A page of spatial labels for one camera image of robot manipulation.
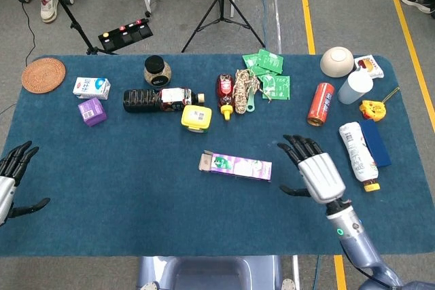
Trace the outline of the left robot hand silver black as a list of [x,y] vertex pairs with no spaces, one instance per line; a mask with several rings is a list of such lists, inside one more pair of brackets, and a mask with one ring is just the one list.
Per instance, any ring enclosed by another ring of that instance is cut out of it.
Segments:
[[1,158],[1,225],[8,219],[40,211],[51,201],[50,198],[43,198],[31,206],[14,206],[16,188],[20,185],[31,158],[39,151],[38,146],[31,148],[31,145],[32,141],[27,141]]

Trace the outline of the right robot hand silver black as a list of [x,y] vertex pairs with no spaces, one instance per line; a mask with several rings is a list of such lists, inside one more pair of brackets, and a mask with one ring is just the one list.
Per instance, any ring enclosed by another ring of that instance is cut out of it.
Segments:
[[319,204],[340,200],[346,187],[330,155],[313,139],[296,134],[285,134],[283,138],[287,142],[277,146],[297,167],[305,187],[294,189],[280,185],[280,190],[289,196],[311,197]]

